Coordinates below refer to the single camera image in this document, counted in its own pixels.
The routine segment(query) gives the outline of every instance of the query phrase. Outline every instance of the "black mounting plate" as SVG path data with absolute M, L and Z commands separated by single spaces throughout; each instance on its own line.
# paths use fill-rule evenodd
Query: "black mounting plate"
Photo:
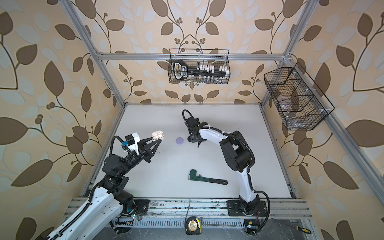
M 135 206 L 137 206 L 136 215 L 142 215 L 148 212 L 149 200 L 148 199 L 134 199 Z
M 246 217 L 247 215 L 243 214 L 240 207 L 240 200 L 228 200 L 227 201 L 227 209 L 228 215 L 231 217 Z M 260 201 L 256 206 L 256 213 L 251 216 L 257 216 L 257 210 L 259 211 L 259 217 L 265 217 L 267 210 L 264 209 L 266 207 L 265 201 Z

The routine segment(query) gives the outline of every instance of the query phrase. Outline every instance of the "black plastic handle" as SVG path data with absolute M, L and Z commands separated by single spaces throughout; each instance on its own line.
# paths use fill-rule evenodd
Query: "black plastic handle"
M 223 184 L 223 185 L 227 185 L 227 184 L 228 184 L 228 181 L 227 181 L 227 180 L 223 180 L 223 179 L 215 179 L 215 178 L 210 178 L 210 179 L 208 180 L 208 182 L 218 183 L 218 184 Z

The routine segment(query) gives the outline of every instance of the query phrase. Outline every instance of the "purple round object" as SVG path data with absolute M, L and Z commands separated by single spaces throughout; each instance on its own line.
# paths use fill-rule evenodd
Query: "purple round object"
M 176 143 L 177 144 L 182 144 L 184 142 L 184 140 L 181 138 L 181 137 L 178 137 L 178 138 L 176 138 Z

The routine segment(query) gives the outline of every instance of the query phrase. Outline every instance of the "black metal mesh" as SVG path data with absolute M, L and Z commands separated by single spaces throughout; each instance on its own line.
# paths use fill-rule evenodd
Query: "black metal mesh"
M 313 130 L 333 110 L 320 103 L 297 68 L 278 68 L 264 80 L 287 130 Z
M 228 61 L 229 50 L 182 50 L 183 51 L 179 49 L 169 50 L 168 77 L 170 83 L 228 84 L 230 77 Z

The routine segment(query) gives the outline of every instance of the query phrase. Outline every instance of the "scratched metal surface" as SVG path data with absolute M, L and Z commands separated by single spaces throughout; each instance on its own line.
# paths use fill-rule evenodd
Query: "scratched metal surface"
M 129 232 L 115 234 L 112 228 L 103 228 L 93 240 L 306 240 L 305 233 L 279 222 L 268 220 L 257 236 L 248 236 L 240 229 L 204 228 L 201 235 L 186 235 L 184 228 L 132 228 Z

